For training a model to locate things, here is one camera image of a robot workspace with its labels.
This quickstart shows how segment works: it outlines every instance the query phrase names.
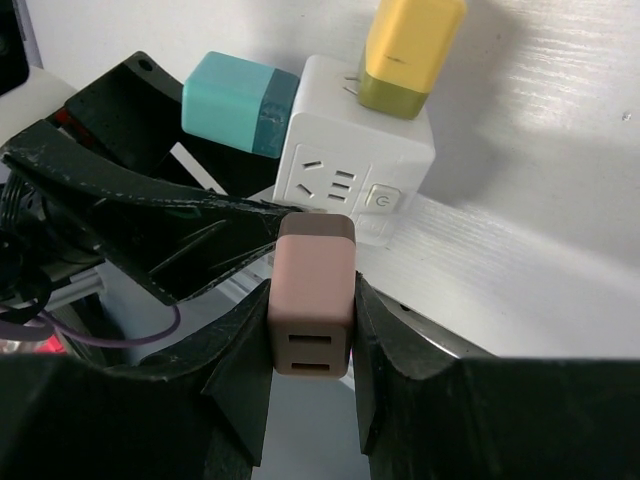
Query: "cable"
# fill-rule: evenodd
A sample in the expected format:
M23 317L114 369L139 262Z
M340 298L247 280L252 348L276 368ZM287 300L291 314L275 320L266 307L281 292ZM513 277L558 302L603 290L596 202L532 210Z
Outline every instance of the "cable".
M173 324L169 328L148 337L134 338L131 340L109 340L105 338L92 337L91 335L85 335L84 333L80 333L72 328L67 327L64 323L55 319L53 315L51 315L47 311L42 311L39 318L42 318L43 321L55 327L55 329L63 335L77 340L78 342L82 342L86 345L101 348L132 348L140 347L142 345L148 345L150 343L157 342L158 340L167 338L178 329L178 327L180 326L180 322L182 321L182 315L180 314L180 309L175 305L171 308L173 309L174 317Z
M12 310L10 307L0 306L5 310ZM131 340L109 340L105 338L96 338L91 335L80 333L73 328L67 327L64 323L60 322L53 317L49 312L42 311L40 315L34 318L39 321L37 326L24 326L15 325L9 322L3 322L0 320L0 338L5 340L12 340L15 342L42 342L47 340L54 334L54 329L58 330L63 335L82 342L86 345L101 348L132 348L140 347L142 345L148 345L150 343L163 340L175 332L182 321L182 315L180 309L175 305L171 307L173 310L173 323L169 328L162 332L155 333L148 337L134 338Z

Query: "power outlet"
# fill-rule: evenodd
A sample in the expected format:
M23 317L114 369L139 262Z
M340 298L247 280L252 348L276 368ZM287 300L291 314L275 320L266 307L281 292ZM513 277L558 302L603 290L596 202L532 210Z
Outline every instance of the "power outlet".
M340 157L310 145L298 145L283 200L331 213L353 213L370 166Z
M307 60L273 201L348 215L359 243L384 245L435 158L431 125L424 110L403 120L360 105L352 72Z

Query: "purple wire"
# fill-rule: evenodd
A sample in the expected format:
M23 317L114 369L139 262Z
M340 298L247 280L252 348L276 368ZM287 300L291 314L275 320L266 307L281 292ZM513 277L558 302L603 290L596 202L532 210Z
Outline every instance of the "purple wire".
M162 340L167 338L173 332L175 332L180 326L180 322L182 321L182 315L180 314L180 309L175 305L171 307L173 309L173 324L166 330L162 332L155 333L148 337L142 338L134 338L131 340L108 340L105 338L96 338L91 335L85 335L84 333L80 333L73 328L67 327L64 323L60 322L53 318L53 316L46 311L40 312L43 320L56 328L63 335L73 338L79 342L82 342L86 345L91 345L94 347L101 348L131 348L131 347L140 347L142 345L148 345L149 343L157 342L158 340Z
M67 327L64 323L55 319L53 315L46 311L40 312L40 315L36 317L40 321L39 326L24 326L15 325L13 323L0 321L0 338L5 340L11 340L15 342L42 342L47 340L54 334L54 329L58 330L63 335L73 338L78 342L82 342L86 345L102 348L131 348L140 347L149 343L157 342L167 338L173 332L175 332L180 326L182 321L182 315L180 309L175 305L171 307L173 309L173 323L169 328L162 332L150 335L148 337L134 338L131 340L109 340L105 338L96 338L91 335L85 335L73 328Z

